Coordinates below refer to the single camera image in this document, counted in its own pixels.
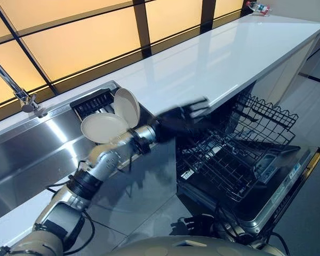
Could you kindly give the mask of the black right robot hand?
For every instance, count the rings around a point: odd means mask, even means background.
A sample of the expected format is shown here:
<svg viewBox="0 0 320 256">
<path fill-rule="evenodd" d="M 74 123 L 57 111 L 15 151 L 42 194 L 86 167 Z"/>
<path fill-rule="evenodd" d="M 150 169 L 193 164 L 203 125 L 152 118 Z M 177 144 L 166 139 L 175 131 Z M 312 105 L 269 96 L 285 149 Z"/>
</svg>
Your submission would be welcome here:
<svg viewBox="0 0 320 256">
<path fill-rule="evenodd" d="M 210 214 L 198 214 L 188 218 L 179 218 L 171 224 L 170 235 L 214 236 L 214 217 Z"/>
</svg>

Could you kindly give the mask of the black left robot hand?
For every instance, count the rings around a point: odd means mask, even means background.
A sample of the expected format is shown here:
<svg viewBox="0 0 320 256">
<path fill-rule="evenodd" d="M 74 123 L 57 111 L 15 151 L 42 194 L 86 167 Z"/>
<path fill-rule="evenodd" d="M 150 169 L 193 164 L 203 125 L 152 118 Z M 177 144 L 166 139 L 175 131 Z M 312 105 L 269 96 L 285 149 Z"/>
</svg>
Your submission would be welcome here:
<svg viewBox="0 0 320 256">
<path fill-rule="evenodd" d="M 155 141 L 165 143 L 175 137 L 193 136 L 213 128 L 213 124 L 204 120 L 204 115 L 193 116 L 209 108 L 209 100 L 200 98 L 155 116 L 149 123 L 155 132 Z"/>
</svg>

